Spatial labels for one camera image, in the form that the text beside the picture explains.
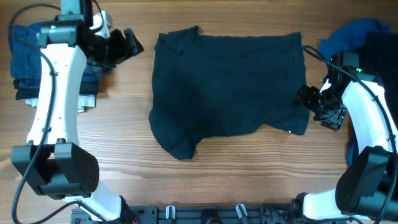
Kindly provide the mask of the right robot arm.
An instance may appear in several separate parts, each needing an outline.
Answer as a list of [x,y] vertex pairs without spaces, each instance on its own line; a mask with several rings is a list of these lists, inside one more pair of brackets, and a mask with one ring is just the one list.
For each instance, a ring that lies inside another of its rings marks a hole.
[[397,221],[397,128],[385,101],[384,87],[370,78],[302,86],[295,103],[334,131],[350,115],[357,150],[332,190],[302,194],[300,215],[316,221],[368,219]]

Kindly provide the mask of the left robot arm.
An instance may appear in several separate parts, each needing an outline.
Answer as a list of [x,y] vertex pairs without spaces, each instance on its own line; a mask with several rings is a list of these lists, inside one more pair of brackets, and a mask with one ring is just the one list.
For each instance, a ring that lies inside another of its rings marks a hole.
[[24,146],[11,161],[37,195],[76,205],[93,222],[138,223],[125,199],[101,181],[95,156],[80,147],[78,100],[89,61],[113,67],[141,52],[131,29],[112,28],[106,11],[63,9],[37,35],[41,81],[37,111]]

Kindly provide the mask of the dark green t-shirt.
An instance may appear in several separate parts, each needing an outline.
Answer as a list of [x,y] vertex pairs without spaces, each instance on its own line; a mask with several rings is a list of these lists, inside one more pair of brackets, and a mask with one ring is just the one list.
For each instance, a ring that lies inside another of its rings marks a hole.
[[212,137],[267,125],[303,135],[309,110],[294,105],[306,83],[302,36],[211,36],[200,28],[160,34],[154,47],[152,133],[178,160]]

